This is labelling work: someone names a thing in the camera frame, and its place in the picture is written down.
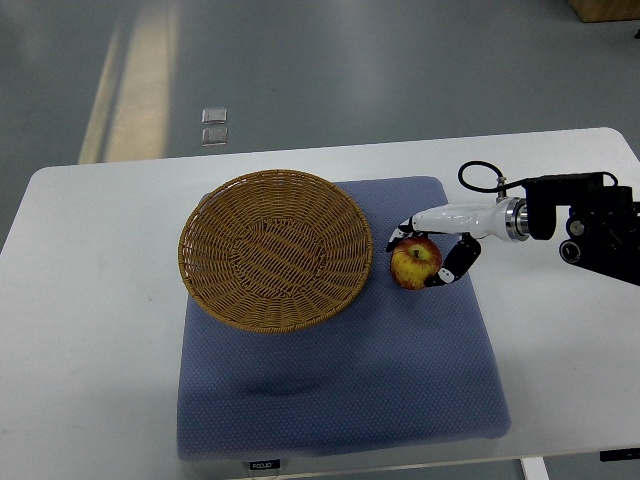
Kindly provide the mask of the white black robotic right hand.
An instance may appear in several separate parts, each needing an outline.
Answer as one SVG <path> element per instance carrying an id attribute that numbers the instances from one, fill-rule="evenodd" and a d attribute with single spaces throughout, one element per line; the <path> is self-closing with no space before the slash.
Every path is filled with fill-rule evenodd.
<path id="1" fill-rule="evenodd" d="M 430 234 L 457 235 L 459 240 L 438 272 L 423 280 L 421 285 L 449 285 L 460 280 L 475 263 L 481 253 L 481 238 L 495 236 L 514 242 L 529 238 L 526 201 L 506 197 L 493 206 L 447 204 L 418 212 L 396 227 L 386 250 L 392 251 L 408 238 Z"/>

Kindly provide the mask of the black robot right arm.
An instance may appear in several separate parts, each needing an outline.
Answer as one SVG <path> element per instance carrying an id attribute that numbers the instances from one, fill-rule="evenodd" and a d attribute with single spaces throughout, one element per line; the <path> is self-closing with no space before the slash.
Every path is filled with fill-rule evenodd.
<path id="1" fill-rule="evenodd" d="M 483 166 L 496 176 L 496 186 L 469 184 L 464 171 Z M 559 246 L 561 259 L 633 285 L 639 284 L 639 202 L 632 188 L 622 186 L 610 172 L 545 175 L 515 182 L 505 181 L 501 170 L 485 161 L 469 161 L 458 170 L 465 188 L 497 195 L 504 210 L 498 231 L 511 240 L 549 240 L 556 225 L 556 208 L 568 209 L 568 238 Z"/>

